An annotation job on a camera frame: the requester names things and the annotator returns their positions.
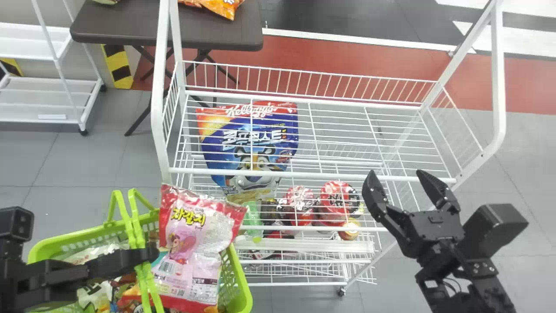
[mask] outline shelf cart wheel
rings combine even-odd
[[[345,296],[345,295],[346,295],[346,288],[340,287],[340,288],[338,289],[338,291],[336,291],[336,294],[337,294],[339,297]]]

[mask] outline white metal frame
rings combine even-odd
[[[394,205],[409,211],[419,206],[428,209],[430,203],[421,201],[413,190],[418,182],[414,169],[428,170],[455,189],[504,140],[500,4],[500,0],[488,2],[436,81],[219,64],[242,82],[235,85],[223,75],[219,79],[214,63],[183,61],[177,3],[161,0],[151,125],[163,181],[223,198],[211,174],[281,177],[277,190],[280,196],[293,185],[304,185],[318,193],[328,180],[343,180],[360,190],[368,170],[374,169]],[[445,86],[489,21],[493,28],[494,137],[482,146]],[[177,61],[169,92],[163,98],[168,24]],[[194,65],[194,70],[185,77],[189,65]],[[288,170],[209,169],[200,152],[199,126],[195,126],[198,104],[192,96],[214,103],[217,108],[241,104],[251,111],[257,100],[297,103],[299,148]],[[203,114],[210,114],[210,109]],[[319,220],[334,221],[329,218],[332,217],[322,215]],[[295,233],[295,239],[264,238],[259,243],[241,236],[236,239],[250,285],[335,285],[345,290],[355,281],[376,283],[374,266],[395,243],[382,247],[380,236],[385,236],[387,230],[369,213],[362,214],[358,221],[360,226],[354,229],[360,234],[354,241],[340,240],[336,232],[342,227],[295,226],[297,217],[292,217],[293,226],[242,226],[245,230]],[[252,250],[275,251],[276,255],[271,260],[253,260]]]
[[[46,26],[37,0],[31,0],[39,25],[0,23],[0,57],[52,61],[58,79],[18,77],[6,74],[0,81],[0,121],[20,123],[77,124],[86,131],[86,122],[103,85],[102,78],[85,44],[85,54],[96,80],[69,80],[61,61],[72,43],[67,27]],[[73,22],[67,0],[63,0]]]

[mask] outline black cable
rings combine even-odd
[[[452,286],[450,283],[443,281],[443,282],[442,282],[442,285],[444,285],[444,286],[450,288],[450,289],[454,292],[454,294],[457,294],[457,293],[458,293],[458,292],[455,290],[455,287]]]
[[[445,280],[451,280],[451,281],[457,283],[457,284],[458,284],[459,291],[462,291],[461,285],[459,284],[459,281],[457,281],[457,280],[455,280],[455,279],[453,279],[453,278],[450,278],[450,277],[446,277]]]

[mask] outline basket handle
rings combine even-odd
[[[109,226],[110,224],[113,224],[114,221],[114,208],[116,206],[116,203],[118,203],[119,207],[125,207],[125,204],[123,202],[123,195],[122,198],[120,200],[117,200],[117,196],[114,195],[114,192],[118,191],[120,194],[121,192],[119,190],[114,190],[112,192],[112,196],[110,197],[110,206],[108,208],[108,218],[106,219],[106,222],[104,222],[105,226]],[[139,202],[141,202],[148,210],[151,214],[158,214],[158,209],[156,209],[147,199],[145,199],[145,197],[135,188],[132,188],[128,191],[128,197],[130,199],[130,204],[131,204],[131,193],[133,191],[133,195],[135,197],[137,197],[137,199],[139,199]]]
[[[139,210],[137,209],[137,202],[135,201],[135,198],[139,199],[139,201],[148,208],[150,214],[158,214],[158,210],[155,209],[137,189],[132,188],[127,191],[127,199],[130,202],[131,207],[131,223],[133,225],[133,230],[135,231],[136,246],[137,248],[144,248],[145,236],[143,234],[143,227],[141,227],[141,224],[139,223]],[[158,294],[158,289],[155,284],[155,277],[151,272],[151,264],[149,262],[145,262],[141,265],[138,265],[136,267],[136,272],[137,282],[140,284],[139,287],[141,289],[141,301],[143,303],[149,303],[148,294],[146,292],[148,288],[157,313],[163,313],[164,307],[162,306],[162,300],[160,299],[160,295]],[[143,305],[143,310],[145,313],[151,313],[150,305]]]

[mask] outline white stripe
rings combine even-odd
[[[488,0],[436,0],[439,4],[448,6],[484,8]],[[555,0],[505,0],[502,3],[504,12],[527,14],[556,18]]]
[[[454,22],[461,33],[466,33],[471,23]],[[504,51],[521,55],[534,55],[556,57],[556,32],[544,32],[535,30],[524,30],[521,28],[504,27],[503,29]],[[485,30],[473,48],[477,50],[491,51],[490,26]]]
[[[439,43],[426,43],[426,42],[415,42],[415,41],[344,36],[344,35],[333,35],[327,33],[288,31],[288,30],[278,30],[275,28],[263,28],[262,33],[263,35],[272,35],[272,36],[352,42],[352,43],[362,43],[365,45],[377,45],[377,46],[389,46],[389,47],[403,47],[403,48],[415,48],[415,49],[439,50],[439,51],[453,51],[455,49],[455,46],[441,45]]]

